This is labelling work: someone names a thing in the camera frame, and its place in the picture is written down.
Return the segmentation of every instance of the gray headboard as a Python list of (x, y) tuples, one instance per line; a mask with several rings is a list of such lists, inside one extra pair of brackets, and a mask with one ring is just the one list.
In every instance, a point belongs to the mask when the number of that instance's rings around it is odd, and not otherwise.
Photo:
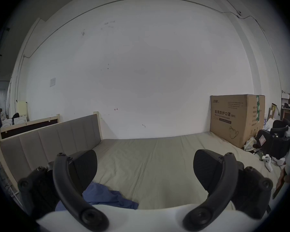
[(59, 152), (70, 155), (97, 146), (102, 139), (98, 115), (99, 113), (0, 140), (0, 151), (4, 158), (0, 160), (7, 174), (9, 171), (12, 174), (12, 184), (15, 186), (15, 181), (27, 177), (35, 168), (46, 167), (55, 160)]

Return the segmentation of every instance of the wooden bed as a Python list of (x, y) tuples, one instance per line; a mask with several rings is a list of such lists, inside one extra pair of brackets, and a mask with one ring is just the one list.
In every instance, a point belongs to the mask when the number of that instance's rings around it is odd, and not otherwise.
[[(139, 209), (160, 209), (202, 203), (208, 193), (193, 171), (198, 149), (221, 155), (234, 153), (245, 167), (252, 166), (274, 186), (280, 168), (269, 172), (264, 162), (212, 132), (166, 138), (104, 139), (99, 113), (49, 125), (0, 140), (0, 160), (12, 184), (39, 166), (47, 166), (59, 152), (71, 155), (93, 149), (98, 170), (94, 182), (120, 191), (139, 203)], [(227, 209), (234, 209), (230, 203)]]
[(18, 190), (21, 178), (39, 166), (46, 167), (59, 152), (70, 155), (93, 149), (101, 140), (99, 112), (67, 122), (60, 122), (58, 114), (1, 128), (0, 162)]

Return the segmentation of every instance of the blue fabric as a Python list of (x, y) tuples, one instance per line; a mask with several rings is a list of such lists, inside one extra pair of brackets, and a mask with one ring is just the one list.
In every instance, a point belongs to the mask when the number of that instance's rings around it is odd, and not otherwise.
[[(139, 204), (131, 200), (123, 198), (119, 191), (110, 191), (106, 186), (99, 183), (90, 183), (83, 192), (83, 198), (90, 205), (107, 204), (111, 206), (137, 209)], [(65, 211), (63, 203), (59, 201), (55, 211)]]

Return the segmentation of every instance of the beige bed sheet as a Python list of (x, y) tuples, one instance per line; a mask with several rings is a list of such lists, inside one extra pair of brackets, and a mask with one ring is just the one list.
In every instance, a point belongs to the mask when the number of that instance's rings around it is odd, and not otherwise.
[(193, 172), (198, 149), (224, 155), (232, 152), (245, 167), (252, 166), (275, 186), (280, 168), (270, 173), (264, 162), (212, 132), (151, 139), (106, 139), (94, 148), (98, 158), (95, 182), (139, 203), (139, 209), (160, 209), (201, 204), (208, 193)]

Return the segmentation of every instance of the cardboard box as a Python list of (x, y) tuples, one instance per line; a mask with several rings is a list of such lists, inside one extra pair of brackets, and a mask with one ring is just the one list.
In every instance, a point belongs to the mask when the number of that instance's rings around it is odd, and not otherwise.
[(242, 148), (263, 128), (265, 96), (211, 96), (211, 129), (217, 136)]

